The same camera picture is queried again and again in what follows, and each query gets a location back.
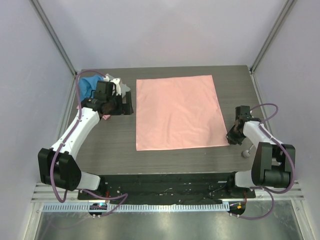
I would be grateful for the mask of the spoon with wooden handle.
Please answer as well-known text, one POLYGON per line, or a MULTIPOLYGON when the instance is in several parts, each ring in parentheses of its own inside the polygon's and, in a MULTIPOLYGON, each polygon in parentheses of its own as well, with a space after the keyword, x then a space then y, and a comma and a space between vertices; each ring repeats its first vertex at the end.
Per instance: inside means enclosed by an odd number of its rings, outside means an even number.
POLYGON ((251 156, 251 150, 252 150, 253 147, 254 147, 254 145, 252 144, 248 149, 243 150, 242 153, 241 153, 241 156, 243 158, 249 158, 251 156))

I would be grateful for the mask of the pink satin napkin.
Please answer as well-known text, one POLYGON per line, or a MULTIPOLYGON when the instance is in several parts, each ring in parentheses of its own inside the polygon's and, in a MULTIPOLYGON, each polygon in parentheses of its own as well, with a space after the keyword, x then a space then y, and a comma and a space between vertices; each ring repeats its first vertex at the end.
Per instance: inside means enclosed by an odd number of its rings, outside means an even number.
POLYGON ((136 81, 136 150, 228 146, 211 75, 136 81))

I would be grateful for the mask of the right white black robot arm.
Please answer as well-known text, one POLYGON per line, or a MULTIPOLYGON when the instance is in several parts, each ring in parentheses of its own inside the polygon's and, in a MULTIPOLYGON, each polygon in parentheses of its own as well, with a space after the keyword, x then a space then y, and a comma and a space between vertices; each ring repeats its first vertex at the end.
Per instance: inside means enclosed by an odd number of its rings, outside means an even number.
POLYGON ((276 139, 265 127, 269 119, 252 116, 249 106, 235 108, 235 121, 226 134, 230 145, 241 145, 249 139, 255 148, 251 170, 238 171, 234 180, 226 184, 226 193, 233 198, 243 193, 244 188, 264 188, 271 193, 284 194, 295 182, 296 149, 276 139))

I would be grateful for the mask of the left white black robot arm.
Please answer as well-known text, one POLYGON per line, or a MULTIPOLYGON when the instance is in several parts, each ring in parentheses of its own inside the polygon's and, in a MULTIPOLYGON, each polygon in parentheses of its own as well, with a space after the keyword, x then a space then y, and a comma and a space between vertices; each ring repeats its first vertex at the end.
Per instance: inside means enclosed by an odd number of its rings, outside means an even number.
POLYGON ((107 116, 133 114, 131 90, 120 78, 99 80, 90 97, 84 98, 64 134, 50 148, 38 153, 40 180, 68 191, 89 190, 100 200, 107 192, 101 177, 82 171, 76 158, 91 130, 107 116))

